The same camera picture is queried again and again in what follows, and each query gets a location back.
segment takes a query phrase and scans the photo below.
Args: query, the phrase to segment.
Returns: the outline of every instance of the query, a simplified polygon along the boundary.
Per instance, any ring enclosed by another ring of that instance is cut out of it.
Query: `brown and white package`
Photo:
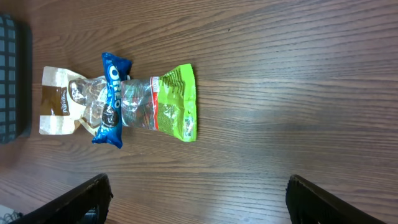
[[[45,67],[40,134],[72,134],[82,124],[95,135],[106,100],[105,77],[86,79],[64,68]]]

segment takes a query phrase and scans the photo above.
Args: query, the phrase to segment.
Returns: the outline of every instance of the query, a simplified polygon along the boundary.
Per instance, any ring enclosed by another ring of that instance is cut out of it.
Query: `wood grain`
[[[0,149],[1,203],[30,212],[99,172],[108,223],[290,223],[299,174],[398,223],[395,0],[0,0],[34,36],[33,128]],[[198,141],[123,129],[122,150],[83,128],[41,136],[46,65],[88,78],[101,53],[134,78],[192,63]]]

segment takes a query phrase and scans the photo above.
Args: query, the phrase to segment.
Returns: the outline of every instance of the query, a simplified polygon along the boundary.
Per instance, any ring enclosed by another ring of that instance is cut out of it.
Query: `snack package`
[[[123,145],[121,139],[121,82],[126,80],[132,63],[130,60],[118,58],[110,53],[103,53],[102,60],[108,93],[106,104],[103,107],[101,124],[92,142],[93,144],[109,143],[121,148]]]
[[[94,118],[101,116],[104,105],[98,98],[105,87],[105,77],[89,80],[64,68],[44,67],[39,133],[72,134],[83,124],[94,134],[100,126]]]
[[[159,130],[182,141],[197,138],[196,86],[190,64],[161,77],[122,82],[124,126]]]
[[[71,134],[79,127],[85,106],[71,99],[69,81],[85,79],[73,71],[44,67],[42,102],[40,104],[40,134]]]

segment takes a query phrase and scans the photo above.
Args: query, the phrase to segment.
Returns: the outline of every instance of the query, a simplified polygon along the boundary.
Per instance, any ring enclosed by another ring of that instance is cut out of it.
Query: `white label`
[[[154,93],[158,93],[159,88],[159,77],[152,77],[152,86],[154,88]]]
[[[193,118],[191,116],[184,117],[184,129],[183,135],[184,138],[190,139],[192,138],[192,131],[193,131]]]

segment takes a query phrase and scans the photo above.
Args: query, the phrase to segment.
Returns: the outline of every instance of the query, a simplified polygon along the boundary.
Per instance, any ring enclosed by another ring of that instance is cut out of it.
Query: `red stripe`
[[[150,78],[150,87],[152,89],[152,101],[154,103],[154,110],[155,110],[155,114],[154,114],[154,119],[155,119],[155,128],[156,130],[159,130],[159,125],[157,124],[157,93],[154,92],[154,85],[152,82],[152,77]]]

